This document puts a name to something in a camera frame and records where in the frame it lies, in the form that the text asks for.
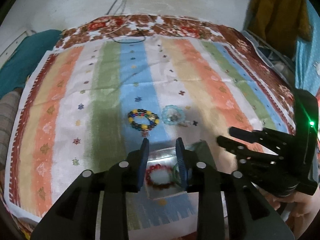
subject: blue stripe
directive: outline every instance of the blue stripe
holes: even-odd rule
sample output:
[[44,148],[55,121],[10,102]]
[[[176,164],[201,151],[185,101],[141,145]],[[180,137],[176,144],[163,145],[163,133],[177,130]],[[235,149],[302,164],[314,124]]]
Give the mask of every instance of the blue stripe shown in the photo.
[[250,75],[231,57],[231,55],[226,51],[226,49],[219,43],[213,42],[218,51],[225,57],[226,60],[238,71],[238,73],[246,80],[247,84],[250,86],[252,91],[259,98],[261,103],[265,106],[268,114],[270,115],[272,121],[274,122],[278,131],[288,133],[287,125],[282,121],[279,114],[273,108],[271,102],[265,93],[260,89],[255,80],[253,80]]
[[[153,86],[144,43],[121,44],[120,54],[120,104],[123,116],[122,134],[127,154],[140,148],[143,137],[133,129],[127,120],[127,114],[133,109],[146,109],[161,116],[157,94]],[[150,150],[170,147],[170,137],[162,122],[149,131]],[[134,196],[134,206],[143,228],[159,226],[178,221],[179,216],[186,218],[195,214],[187,194],[166,198],[167,204],[160,206],[157,201],[147,198],[145,188]]]
[[[135,82],[139,83],[137,87],[133,85]],[[153,87],[143,42],[121,44],[120,84],[120,104],[122,116],[124,118],[122,133],[128,154],[129,152],[140,148],[143,137],[140,131],[133,129],[129,125],[127,114],[133,109],[140,108],[149,110],[161,116],[161,109],[158,103],[156,90]],[[136,102],[135,98],[139,97],[141,98],[141,101]],[[135,121],[147,123],[146,118],[135,118]],[[170,141],[162,122],[149,131],[148,139],[150,141],[150,150],[167,148],[167,143]]]

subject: striped bedsheet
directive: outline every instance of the striped bedsheet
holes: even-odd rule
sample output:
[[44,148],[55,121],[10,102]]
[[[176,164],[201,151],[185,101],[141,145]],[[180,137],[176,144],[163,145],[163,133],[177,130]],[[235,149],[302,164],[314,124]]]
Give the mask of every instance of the striped bedsheet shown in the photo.
[[[109,169],[144,137],[151,150],[172,147],[177,137],[186,145],[206,140],[218,170],[231,172],[233,155],[216,143],[228,127],[294,131],[290,104],[285,109],[229,43],[157,34],[116,41],[47,52],[29,79],[6,165],[4,197],[15,216],[39,222],[83,170]],[[181,108],[190,125],[160,121],[148,132],[129,125],[131,110],[161,116],[167,105]],[[127,205],[131,239],[172,239],[196,230],[196,194],[155,201],[143,188],[127,195]]]

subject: star pattern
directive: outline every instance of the star pattern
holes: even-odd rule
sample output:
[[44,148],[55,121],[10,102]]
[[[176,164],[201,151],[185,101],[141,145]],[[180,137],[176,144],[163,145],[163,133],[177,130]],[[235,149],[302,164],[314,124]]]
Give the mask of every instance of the star pattern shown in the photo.
[[223,86],[219,87],[219,90],[220,90],[222,93],[226,93],[226,92],[227,92],[227,90],[226,90],[225,87],[223,87]]
[[77,158],[74,158],[73,160],[72,160],[72,165],[73,166],[78,166],[80,163],[79,163],[79,160],[77,159]]
[[141,131],[141,136],[146,138],[149,136],[149,132],[148,131]]
[[60,82],[57,84],[57,87],[60,88],[60,87],[63,86],[63,84],[64,84],[64,81],[62,80],[62,81],[60,81]]
[[54,111],[55,111],[54,106],[50,106],[50,107],[48,108],[48,110],[47,110],[47,113],[48,113],[48,114],[52,114]]
[[210,68],[210,67],[207,66],[207,65],[204,65],[204,68],[205,68],[206,70],[208,70],[208,71],[212,71],[212,68]]
[[236,119],[239,121],[239,122],[243,122],[243,117],[239,114],[236,115]]
[[47,154],[47,152],[50,150],[49,146],[48,146],[48,143],[42,145],[40,147],[40,151],[42,154]]
[[79,109],[79,110],[84,109],[84,104],[82,104],[82,103],[81,103],[81,104],[79,104],[79,105],[78,105],[78,109]]
[[73,139],[72,143],[75,145],[78,145],[79,143],[81,143],[81,139],[79,139],[79,138]]
[[39,194],[39,197],[40,197],[42,200],[45,200],[46,193],[44,192],[44,187],[41,187],[41,188],[38,190],[38,194]]

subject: white stripe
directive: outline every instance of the white stripe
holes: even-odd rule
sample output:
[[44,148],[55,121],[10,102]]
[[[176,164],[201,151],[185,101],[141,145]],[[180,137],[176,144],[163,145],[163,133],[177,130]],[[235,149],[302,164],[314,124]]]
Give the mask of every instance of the white stripe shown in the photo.
[[[85,132],[91,104],[89,90],[101,45],[102,43],[85,44],[67,83],[65,96],[60,101],[52,156],[52,203],[60,197],[83,170],[92,166],[91,157],[85,155],[85,144],[88,143],[87,139],[90,137]],[[84,105],[84,109],[78,110],[80,104]],[[80,120],[79,126],[76,126],[77,120]],[[78,145],[73,143],[75,138],[81,139]],[[73,165],[72,160],[75,158],[79,161],[79,165]]]
[[[201,135],[201,120],[197,107],[194,105],[190,98],[188,91],[184,87],[182,81],[179,81],[177,72],[170,60],[170,54],[166,52],[161,45],[161,39],[159,35],[147,38],[145,41],[145,51],[147,54],[148,65],[150,66],[150,72],[153,80],[153,86],[156,90],[159,106],[163,109],[167,105],[176,105],[186,115],[186,120],[191,122],[189,127],[183,127],[180,125],[164,125],[166,132],[172,139],[172,146],[175,145],[175,140],[181,137],[185,145],[198,142]],[[180,90],[186,93],[179,95]],[[193,121],[197,121],[198,125],[194,126]]]

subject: orange stripe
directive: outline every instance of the orange stripe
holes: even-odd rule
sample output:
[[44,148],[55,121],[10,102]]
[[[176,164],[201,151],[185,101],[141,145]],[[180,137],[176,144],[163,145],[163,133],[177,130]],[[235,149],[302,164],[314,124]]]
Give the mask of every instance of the orange stripe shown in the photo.
[[34,171],[32,164],[37,127],[43,111],[43,103],[47,101],[47,96],[52,87],[53,79],[57,75],[62,63],[65,62],[65,57],[67,55],[68,52],[60,53],[55,57],[55,60],[53,64],[49,66],[49,69],[44,69],[48,67],[47,65],[42,68],[40,73],[44,74],[44,77],[39,75],[37,76],[33,85],[34,89],[37,91],[33,97],[28,97],[28,99],[32,101],[32,105],[30,109],[25,110],[29,111],[29,113],[27,120],[25,120],[26,123],[21,144],[18,145],[18,147],[20,147],[18,181],[21,208],[36,216],[39,216],[40,214],[37,212],[37,203],[34,201],[31,174]]
[[[32,190],[40,216],[52,206],[51,200],[51,167],[55,139],[55,122],[58,116],[60,99],[64,97],[66,85],[73,72],[76,60],[83,47],[68,51],[64,63],[53,78],[51,89],[43,103],[42,114],[36,131],[35,150],[33,152]],[[44,126],[50,124],[50,129],[44,131]]]
[[[221,80],[219,74],[210,67],[200,52],[197,51],[188,40],[175,40],[175,44],[181,50],[186,60],[196,69],[216,108],[225,117],[228,127],[235,126],[252,131],[252,126],[245,114],[240,110],[228,86]],[[252,145],[243,141],[241,142],[245,143],[251,149],[263,152],[259,144]]]

